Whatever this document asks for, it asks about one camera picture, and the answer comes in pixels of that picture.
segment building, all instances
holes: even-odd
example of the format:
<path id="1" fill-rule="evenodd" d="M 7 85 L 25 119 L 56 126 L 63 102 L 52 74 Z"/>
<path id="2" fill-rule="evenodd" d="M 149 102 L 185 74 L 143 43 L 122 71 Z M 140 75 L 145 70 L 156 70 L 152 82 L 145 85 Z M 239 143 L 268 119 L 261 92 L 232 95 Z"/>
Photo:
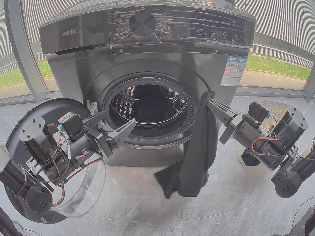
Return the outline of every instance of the building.
<path id="1" fill-rule="evenodd" d="M 37 61 L 41 53 L 39 26 L 82 0 L 22 0 L 28 37 Z M 235 6 L 257 19 L 253 53 L 268 55 L 308 68 L 315 61 L 315 0 L 235 0 Z M 0 0 L 0 74 L 18 68 Z"/>

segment road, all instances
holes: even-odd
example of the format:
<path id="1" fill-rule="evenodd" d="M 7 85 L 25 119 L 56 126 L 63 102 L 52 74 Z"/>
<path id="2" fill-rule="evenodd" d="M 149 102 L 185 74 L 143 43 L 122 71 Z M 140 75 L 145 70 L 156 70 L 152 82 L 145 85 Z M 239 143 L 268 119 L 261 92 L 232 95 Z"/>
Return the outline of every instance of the road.
<path id="1" fill-rule="evenodd" d="M 57 91 L 58 87 L 53 78 L 45 80 L 49 91 Z M 25 82 L 14 84 L 0 88 L 0 99 L 16 97 L 21 95 L 31 94 Z"/>
<path id="2" fill-rule="evenodd" d="M 303 90 L 306 81 L 280 74 L 258 71 L 244 71 L 240 86 L 256 86 Z"/>
<path id="3" fill-rule="evenodd" d="M 53 78 L 46 79 L 45 81 L 49 91 L 58 90 Z M 240 85 L 303 90 L 305 82 L 306 81 L 302 79 L 290 78 L 279 74 L 259 71 L 244 71 Z M 15 84 L 13 86 L 3 87 L 0 89 L 0 99 L 27 94 L 30 94 L 30 91 L 25 83 L 18 85 Z"/>

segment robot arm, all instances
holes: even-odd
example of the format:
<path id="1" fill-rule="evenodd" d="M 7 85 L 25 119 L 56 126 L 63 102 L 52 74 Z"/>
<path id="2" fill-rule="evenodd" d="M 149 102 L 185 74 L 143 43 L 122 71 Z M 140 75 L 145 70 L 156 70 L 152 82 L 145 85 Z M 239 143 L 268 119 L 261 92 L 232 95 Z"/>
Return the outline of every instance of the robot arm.
<path id="1" fill-rule="evenodd" d="M 20 131 L 20 140 L 32 155 L 26 162 L 29 170 L 17 165 L 2 144 L 0 181 L 16 197 L 25 200 L 36 213 L 49 211 L 53 206 L 53 199 L 47 183 L 51 182 L 56 186 L 61 186 L 61 182 L 66 184 L 69 175 L 79 167 L 83 169 L 87 166 L 85 161 L 93 153 L 98 153 L 100 157 L 110 156 L 112 150 L 119 148 L 136 126 L 135 119 L 132 119 L 117 130 L 104 134 L 97 126 L 104 116 L 103 111 L 81 120 L 78 114 L 68 112 L 59 119 L 60 132 L 55 134 L 60 136 L 58 143 L 48 128 L 57 125 L 47 125 L 42 117 L 27 121 Z M 50 181 L 43 181 L 40 172 L 44 172 Z"/>
<path id="2" fill-rule="evenodd" d="M 307 129 L 307 122 L 296 108 L 288 106 L 281 120 L 270 130 L 265 130 L 261 124 L 271 113 L 262 100 L 252 101 L 242 112 L 213 99 L 207 106 L 226 126 L 219 141 L 226 144 L 235 139 L 242 144 L 245 147 L 242 159 L 247 166 L 261 162 L 271 171 L 280 166 L 271 179 L 278 196 L 291 197 L 315 172 L 314 144 L 303 152 L 303 157 L 297 157 L 295 143 Z"/>

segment grass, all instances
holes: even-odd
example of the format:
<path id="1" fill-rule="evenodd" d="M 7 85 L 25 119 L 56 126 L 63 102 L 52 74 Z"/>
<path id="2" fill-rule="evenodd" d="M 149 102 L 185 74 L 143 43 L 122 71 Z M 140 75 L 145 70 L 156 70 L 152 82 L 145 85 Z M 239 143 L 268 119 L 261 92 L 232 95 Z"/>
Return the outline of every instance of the grass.
<path id="1" fill-rule="evenodd" d="M 38 65 L 43 76 L 52 75 L 47 61 L 41 61 L 38 63 Z M 304 80 L 307 80 L 311 73 L 310 69 L 299 65 L 275 60 L 271 57 L 257 56 L 253 54 L 249 55 L 245 68 L 247 70 L 281 73 Z M 24 79 L 19 69 L 0 75 L 0 87 L 21 81 L 24 81 Z"/>
<path id="2" fill-rule="evenodd" d="M 250 54 L 245 69 L 281 73 L 307 80 L 311 70 L 292 63 L 283 62 L 271 57 Z"/>
<path id="3" fill-rule="evenodd" d="M 47 61 L 41 61 L 38 63 L 39 69 L 43 76 L 52 75 L 50 67 Z M 10 85 L 13 83 L 24 81 L 22 73 L 19 69 L 6 72 L 0 75 L 0 87 Z"/>

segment aux logo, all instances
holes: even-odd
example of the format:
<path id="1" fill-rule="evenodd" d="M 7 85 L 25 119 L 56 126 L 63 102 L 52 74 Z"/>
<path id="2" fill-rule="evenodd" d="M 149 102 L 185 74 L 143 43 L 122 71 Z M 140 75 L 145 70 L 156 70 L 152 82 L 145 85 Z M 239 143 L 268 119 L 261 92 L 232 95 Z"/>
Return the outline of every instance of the aux logo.
<path id="1" fill-rule="evenodd" d="M 70 30 L 70 32 L 69 32 L 69 31 L 65 31 L 65 32 L 63 33 L 63 36 L 65 36 L 65 35 L 71 35 L 71 34 L 73 34 L 73 33 L 77 33 L 76 30 L 77 30 L 77 29 L 72 29 L 72 30 Z"/>

